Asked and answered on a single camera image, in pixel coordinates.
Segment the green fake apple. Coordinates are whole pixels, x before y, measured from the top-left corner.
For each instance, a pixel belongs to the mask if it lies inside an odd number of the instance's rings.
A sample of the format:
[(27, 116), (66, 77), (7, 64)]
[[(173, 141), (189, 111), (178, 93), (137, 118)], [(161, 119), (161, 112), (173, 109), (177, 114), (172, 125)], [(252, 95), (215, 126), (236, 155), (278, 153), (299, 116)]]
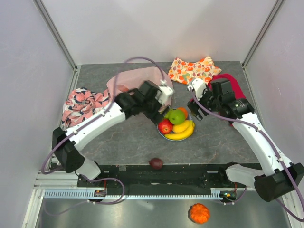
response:
[(173, 125), (182, 124), (185, 120), (186, 120), (186, 115), (183, 111), (178, 109), (171, 110), (169, 115), (169, 121)]

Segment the red fake apple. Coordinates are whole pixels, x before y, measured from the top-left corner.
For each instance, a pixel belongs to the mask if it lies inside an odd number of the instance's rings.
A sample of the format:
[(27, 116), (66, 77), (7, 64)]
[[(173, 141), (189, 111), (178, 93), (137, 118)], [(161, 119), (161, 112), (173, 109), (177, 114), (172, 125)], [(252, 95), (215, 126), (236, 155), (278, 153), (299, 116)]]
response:
[(169, 119), (163, 119), (158, 123), (157, 128), (161, 134), (169, 134), (173, 129), (173, 124), (169, 121)]

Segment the orange fake orange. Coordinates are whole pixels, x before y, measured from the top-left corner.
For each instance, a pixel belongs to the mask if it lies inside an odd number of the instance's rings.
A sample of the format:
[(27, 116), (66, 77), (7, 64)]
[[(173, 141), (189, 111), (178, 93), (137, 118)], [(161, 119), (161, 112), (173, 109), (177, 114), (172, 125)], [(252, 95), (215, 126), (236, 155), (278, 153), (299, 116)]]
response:
[(184, 114), (185, 114), (185, 117), (186, 117), (186, 119), (188, 119), (188, 111), (185, 109), (185, 108), (183, 108), (183, 107), (179, 107), (179, 108), (177, 108), (177, 110), (180, 110), (180, 111), (182, 111)]

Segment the pink translucent plastic bag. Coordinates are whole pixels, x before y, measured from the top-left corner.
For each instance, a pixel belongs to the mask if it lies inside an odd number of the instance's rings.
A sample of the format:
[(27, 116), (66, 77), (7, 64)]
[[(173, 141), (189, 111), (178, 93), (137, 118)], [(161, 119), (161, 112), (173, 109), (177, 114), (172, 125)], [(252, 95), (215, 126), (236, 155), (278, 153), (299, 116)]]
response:
[(108, 94), (110, 96), (109, 102), (112, 101), (114, 94), (117, 96), (119, 93), (127, 92), (134, 88), (139, 88), (140, 85), (146, 80), (149, 80), (159, 86), (161, 84), (162, 74), (164, 74), (164, 80), (166, 80), (167, 86), (173, 88), (170, 77), (164, 71), (161, 73), (155, 66), (138, 68), (119, 73), (115, 90), (115, 76), (113, 76), (106, 84), (108, 87)]

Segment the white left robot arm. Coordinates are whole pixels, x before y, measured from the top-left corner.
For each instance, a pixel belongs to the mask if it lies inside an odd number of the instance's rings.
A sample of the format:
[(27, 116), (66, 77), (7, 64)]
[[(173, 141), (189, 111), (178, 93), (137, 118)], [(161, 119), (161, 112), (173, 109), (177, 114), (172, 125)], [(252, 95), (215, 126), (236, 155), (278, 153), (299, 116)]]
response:
[(173, 93), (165, 81), (160, 86), (144, 81), (139, 88), (120, 93), (104, 109), (77, 126), (65, 131), (56, 128), (52, 135), (52, 151), (62, 169), (66, 173), (77, 172), (86, 176), (94, 187), (101, 186), (104, 175), (96, 162), (82, 154), (84, 147), (109, 128), (140, 113), (158, 124), (164, 117), (159, 110), (168, 105)]

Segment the dark purple fake fruit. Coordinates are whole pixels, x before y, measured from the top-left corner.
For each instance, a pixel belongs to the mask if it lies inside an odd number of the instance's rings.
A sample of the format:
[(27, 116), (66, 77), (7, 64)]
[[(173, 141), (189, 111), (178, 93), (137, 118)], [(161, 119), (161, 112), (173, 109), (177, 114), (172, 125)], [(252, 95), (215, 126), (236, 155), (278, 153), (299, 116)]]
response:
[(163, 167), (163, 161), (160, 158), (152, 158), (149, 165), (155, 170), (160, 170)]

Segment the yellow fake banana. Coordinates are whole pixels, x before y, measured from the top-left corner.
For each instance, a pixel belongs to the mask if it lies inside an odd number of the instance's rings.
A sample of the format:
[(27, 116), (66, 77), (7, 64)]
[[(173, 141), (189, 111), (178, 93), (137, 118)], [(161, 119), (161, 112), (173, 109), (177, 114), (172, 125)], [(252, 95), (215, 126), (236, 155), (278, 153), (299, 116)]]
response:
[(169, 134), (165, 134), (164, 137), (170, 140), (178, 141), (183, 140), (191, 136), (194, 132), (194, 122), (191, 120), (191, 125), (181, 133), (174, 133), (173, 131)]

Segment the yellow fake mango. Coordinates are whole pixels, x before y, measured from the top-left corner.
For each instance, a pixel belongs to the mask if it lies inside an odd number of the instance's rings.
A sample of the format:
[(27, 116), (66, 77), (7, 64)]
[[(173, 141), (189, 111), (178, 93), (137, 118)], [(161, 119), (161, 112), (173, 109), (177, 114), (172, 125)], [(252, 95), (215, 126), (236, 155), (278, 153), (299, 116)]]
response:
[(174, 133), (181, 133), (191, 125), (191, 120), (185, 120), (182, 124), (174, 125), (172, 131)]

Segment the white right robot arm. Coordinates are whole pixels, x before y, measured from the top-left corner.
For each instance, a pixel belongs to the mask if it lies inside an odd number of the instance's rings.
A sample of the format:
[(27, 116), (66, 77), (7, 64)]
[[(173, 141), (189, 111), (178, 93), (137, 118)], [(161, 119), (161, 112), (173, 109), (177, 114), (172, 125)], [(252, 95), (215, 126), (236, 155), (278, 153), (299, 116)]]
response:
[(192, 115), (202, 120), (211, 114), (228, 121), (245, 139), (261, 166), (256, 170), (235, 162), (228, 163), (217, 176), (221, 186), (241, 183), (254, 188), (266, 202), (295, 190), (304, 176), (303, 165), (293, 163), (281, 152), (248, 100), (235, 97), (229, 80), (216, 79), (209, 88), (202, 79), (196, 78), (189, 83), (188, 90), (193, 96), (187, 104)]

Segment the green fake pear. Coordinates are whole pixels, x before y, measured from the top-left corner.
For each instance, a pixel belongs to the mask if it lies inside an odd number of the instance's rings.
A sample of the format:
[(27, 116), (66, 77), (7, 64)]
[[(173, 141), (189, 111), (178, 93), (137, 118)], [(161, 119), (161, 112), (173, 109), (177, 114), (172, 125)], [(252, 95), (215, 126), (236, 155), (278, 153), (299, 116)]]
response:
[(170, 109), (164, 116), (165, 119), (169, 119), (170, 118), (170, 115), (171, 113), (173, 112), (174, 110), (173, 109)]

